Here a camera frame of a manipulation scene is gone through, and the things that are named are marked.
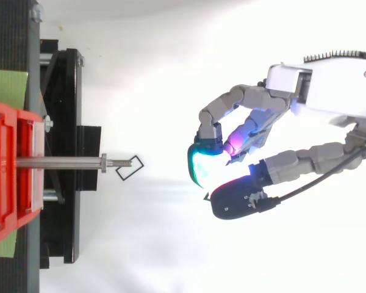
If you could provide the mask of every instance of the black cable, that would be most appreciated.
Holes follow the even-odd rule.
[[[336,174],[338,171],[341,171],[349,163],[353,162],[357,157],[363,155],[363,153],[366,153],[366,146],[363,147],[363,148],[361,148],[359,151],[353,153],[350,157],[348,157],[347,159],[345,159],[339,165],[337,165],[334,168],[330,169],[330,171],[326,172],[324,175],[321,175],[316,180],[313,180],[312,182],[310,182],[310,183],[308,183],[308,184],[306,184],[304,186],[301,186],[299,189],[296,189],[296,190],[292,191],[291,193],[284,195],[283,197],[279,197],[277,201],[280,203],[280,202],[282,202],[284,200],[288,200],[289,198],[292,198],[295,195],[300,194],[301,192],[304,192],[304,191],[306,191],[307,189],[309,189],[311,187],[314,187],[318,183],[323,182],[328,177],[332,176],[333,174]]]

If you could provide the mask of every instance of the metal rod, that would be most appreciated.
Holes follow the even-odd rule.
[[[43,201],[58,201],[59,198],[54,189],[45,189],[43,191]]]
[[[40,54],[39,55],[39,64],[40,65],[49,65],[52,56],[53,56],[53,54],[45,54],[45,53]]]
[[[102,157],[18,157],[18,168],[38,168],[56,170],[97,170],[107,167],[131,167],[131,160],[107,160]]]

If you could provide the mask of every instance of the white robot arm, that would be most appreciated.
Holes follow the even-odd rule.
[[[239,106],[252,111],[223,143],[219,121]],[[195,168],[190,168],[190,164],[194,152],[227,152],[230,163],[242,161],[251,146],[265,144],[272,125],[289,109],[297,116],[325,117],[332,125],[356,126],[347,134],[344,144],[333,142],[309,150],[285,151],[250,166],[250,176],[213,192],[211,202],[217,217],[234,219],[279,204],[281,201],[274,200],[266,205],[270,198],[263,186],[292,181],[310,172],[339,173],[356,168],[366,159],[366,52],[333,51],[305,57],[301,65],[273,65],[267,79],[258,86],[238,85],[212,101],[199,113],[201,126],[188,152],[193,180]]]

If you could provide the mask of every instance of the green tape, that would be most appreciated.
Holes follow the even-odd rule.
[[[15,253],[16,232],[12,232],[7,238],[0,242],[0,257],[12,258]]]
[[[23,109],[27,72],[0,70],[0,102]]]
[[[27,77],[27,72],[0,70],[0,102],[23,109]],[[15,244],[16,231],[0,242],[0,257],[13,258]]]

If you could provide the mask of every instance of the red plastic bin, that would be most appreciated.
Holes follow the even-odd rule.
[[[0,241],[18,226],[16,214],[17,111],[0,103]]]
[[[34,113],[18,110],[17,156],[45,154],[45,124]],[[43,169],[17,171],[18,228],[33,220],[43,207]]]
[[[16,157],[43,156],[44,139],[41,117],[0,103],[0,241],[43,207],[43,170],[16,170]]]

